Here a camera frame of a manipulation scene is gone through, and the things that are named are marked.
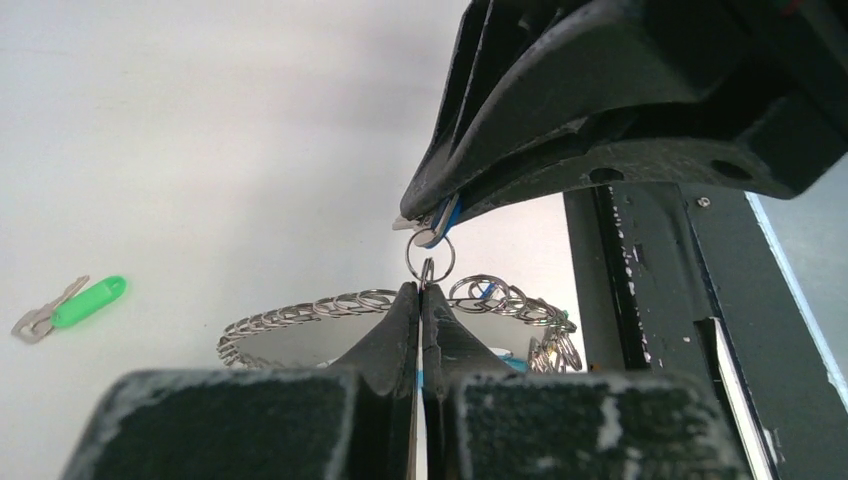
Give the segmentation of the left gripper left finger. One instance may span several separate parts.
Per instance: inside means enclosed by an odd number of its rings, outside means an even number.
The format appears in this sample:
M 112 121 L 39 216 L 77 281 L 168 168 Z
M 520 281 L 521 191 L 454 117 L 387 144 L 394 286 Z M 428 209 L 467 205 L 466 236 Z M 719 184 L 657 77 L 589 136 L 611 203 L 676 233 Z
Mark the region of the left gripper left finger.
M 66 479 L 411 479 L 416 361 L 148 370 L 95 408 Z

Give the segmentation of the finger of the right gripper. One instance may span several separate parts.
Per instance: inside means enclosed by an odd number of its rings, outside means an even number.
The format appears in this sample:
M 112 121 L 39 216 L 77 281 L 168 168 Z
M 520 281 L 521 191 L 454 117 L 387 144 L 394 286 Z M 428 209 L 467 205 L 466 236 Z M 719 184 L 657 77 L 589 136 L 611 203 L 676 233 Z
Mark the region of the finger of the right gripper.
M 475 1 L 452 54 L 430 146 L 400 202 L 415 219 L 501 189 L 529 153 L 593 117 L 702 102 L 729 73 L 718 1 Z
M 791 199 L 846 152 L 846 122 L 833 122 L 802 92 L 617 108 L 498 159 L 461 187 L 458 220 L 613 181 L 718 185 Z

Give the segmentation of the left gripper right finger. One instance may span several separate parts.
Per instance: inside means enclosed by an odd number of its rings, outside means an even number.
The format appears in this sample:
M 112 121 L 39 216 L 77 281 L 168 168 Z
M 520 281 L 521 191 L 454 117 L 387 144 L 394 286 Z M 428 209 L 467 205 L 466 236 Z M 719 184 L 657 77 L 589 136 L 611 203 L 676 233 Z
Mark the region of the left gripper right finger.
M 422 290 L 432 479 L 745 479 L 716 401 L 685 378 L 521 373 Z

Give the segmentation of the key with blue tag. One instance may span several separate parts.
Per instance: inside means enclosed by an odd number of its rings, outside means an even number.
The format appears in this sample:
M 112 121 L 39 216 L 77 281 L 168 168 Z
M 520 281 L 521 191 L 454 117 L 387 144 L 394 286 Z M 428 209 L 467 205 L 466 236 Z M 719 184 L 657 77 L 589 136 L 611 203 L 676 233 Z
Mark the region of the key with blue tag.
M 399 216 L 392 223 L 394 231 L 412 230 L 412 243 L 420 248 L 433 248 L 447 236 L 457 223 L 462 209 L 460 196 L 455 194 L 444 200 L 435 210 L 417 219 Z

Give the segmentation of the metal key organiser with rings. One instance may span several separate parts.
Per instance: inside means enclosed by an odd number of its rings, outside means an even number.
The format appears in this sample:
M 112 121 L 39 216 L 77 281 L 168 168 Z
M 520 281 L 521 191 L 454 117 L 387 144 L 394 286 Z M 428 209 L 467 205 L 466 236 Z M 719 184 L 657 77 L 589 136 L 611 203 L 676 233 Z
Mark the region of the metal key organiser with rings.
M 577 325 L 569 314 L 517 285 L 491 274 L 474 274 L 438 287 L 442 276 L 428 258 L 411 268 L 397 289 L 371 288 L 329 295 L 250 314 L 226 326 L 216 344 L 228 368 L 323 368 L 365 347 L 395 366 L 417 359 L 420 319 L 441 311 L 462 321 L 495 357 L 515 370 L 579 372 L 583 359 L 574 343 Z

